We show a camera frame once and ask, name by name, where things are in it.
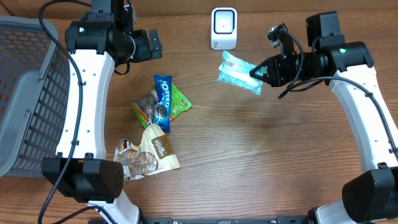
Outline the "blue Oreo packet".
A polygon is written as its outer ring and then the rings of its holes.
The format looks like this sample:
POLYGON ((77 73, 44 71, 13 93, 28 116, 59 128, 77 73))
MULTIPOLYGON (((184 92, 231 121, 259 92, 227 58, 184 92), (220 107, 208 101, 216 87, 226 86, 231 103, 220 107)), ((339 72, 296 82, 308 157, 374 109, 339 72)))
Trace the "blue Oreo packet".
POLYGON ((158 103, 154 110, 154 121, 163 131, 170 131, 170 114, 172 102, 172 77, 164 75, 154 76, 158 103))

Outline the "light teal snack packet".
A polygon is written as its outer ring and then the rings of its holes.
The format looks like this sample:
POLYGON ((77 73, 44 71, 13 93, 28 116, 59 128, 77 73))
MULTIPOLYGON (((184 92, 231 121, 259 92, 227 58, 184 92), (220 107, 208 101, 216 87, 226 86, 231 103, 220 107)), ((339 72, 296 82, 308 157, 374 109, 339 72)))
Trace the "light teal snack packet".
POLYGON ((224 50, 223 61, 219 66, 220 74, 216 81, 238 86, 250 90, 256 95, 261 95, 262 82, 249 74, 255 67, 255 65, 241 60, 224 50))

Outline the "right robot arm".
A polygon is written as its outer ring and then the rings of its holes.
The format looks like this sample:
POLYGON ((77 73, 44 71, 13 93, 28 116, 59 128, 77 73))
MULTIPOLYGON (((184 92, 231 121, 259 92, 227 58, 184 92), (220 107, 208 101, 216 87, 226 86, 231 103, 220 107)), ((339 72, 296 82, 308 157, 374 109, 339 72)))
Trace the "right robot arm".
POLYGON ((305 52, 284 24, 268 39, 280 54, 250 76, 286 93, 328 85, 340 102, 358 147, 362 173, 343 186, 334 203, 313 208, 304 223, 373 223, 397 217, 397 127, 381 95, 374 60, 366 44, 347 42, 338 14, 322 12, 306 20, 311 47, 305 52))

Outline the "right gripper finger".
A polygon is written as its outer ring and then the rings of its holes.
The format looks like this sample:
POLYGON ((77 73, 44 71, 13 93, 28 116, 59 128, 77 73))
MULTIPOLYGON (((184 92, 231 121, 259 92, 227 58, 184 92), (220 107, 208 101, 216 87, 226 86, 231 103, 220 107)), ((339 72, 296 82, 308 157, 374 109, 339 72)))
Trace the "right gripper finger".
POLYGON ((250 75, 263 75, 267 74, 267 60, 261 62, 259 65, 254 67, 250 72, 250 75))
POLYGON ((256 80, 262 81, 264 83, 268 83, 268 73, 267 72, 250 72, 249 73, 252 78, 256 80))

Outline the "beige cookie bag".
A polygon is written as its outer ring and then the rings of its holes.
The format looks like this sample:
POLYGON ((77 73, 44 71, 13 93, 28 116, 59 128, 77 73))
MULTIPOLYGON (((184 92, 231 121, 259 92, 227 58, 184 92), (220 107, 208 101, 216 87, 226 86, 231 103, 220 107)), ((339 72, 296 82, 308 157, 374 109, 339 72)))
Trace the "beige cookie bag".
POLYGON ((180 167, 168 137, 157 124, 151 124, 144 130, 138 146, 127 139, 120 140, 114 161, 122 164, 125 182, 180 167))

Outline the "green snack bag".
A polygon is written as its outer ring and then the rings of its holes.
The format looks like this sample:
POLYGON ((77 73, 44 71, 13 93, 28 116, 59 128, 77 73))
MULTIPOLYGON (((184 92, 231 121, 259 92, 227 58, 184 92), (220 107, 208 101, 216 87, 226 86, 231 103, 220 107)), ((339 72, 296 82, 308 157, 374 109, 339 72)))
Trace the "green snack bag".
MULTIPOLYGON (((137 118, 146 129, 148 125, 155 123, 155 114, 163 115, 165 109, 157 109, 156 106, 159 100, 157 97, 156 88, 153 88, 150 93, 143 96, 139 101, 132 104, 137 118)), ((173 121, 180 113, 188 111, 192 107, 191 102, 185 95, 172 83, 172 101, 170 121, 173 121)))

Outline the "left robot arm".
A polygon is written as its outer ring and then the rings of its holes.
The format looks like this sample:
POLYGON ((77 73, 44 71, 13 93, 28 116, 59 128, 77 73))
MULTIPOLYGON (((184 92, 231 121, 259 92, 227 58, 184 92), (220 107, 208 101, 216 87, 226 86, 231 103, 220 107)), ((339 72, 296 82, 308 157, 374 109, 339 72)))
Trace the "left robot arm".
POLYGON ((110 79, 121 64, 161 58, 156 30, 136 30, 130 1, 92 1, 90 11, 73 21, 58 48, 70 66, 62 135, 53 158, 41 171, 52 191, 96 210, 105 223, 144 223, 123 189, 123 166, 106 159, 104 119, 110 79))

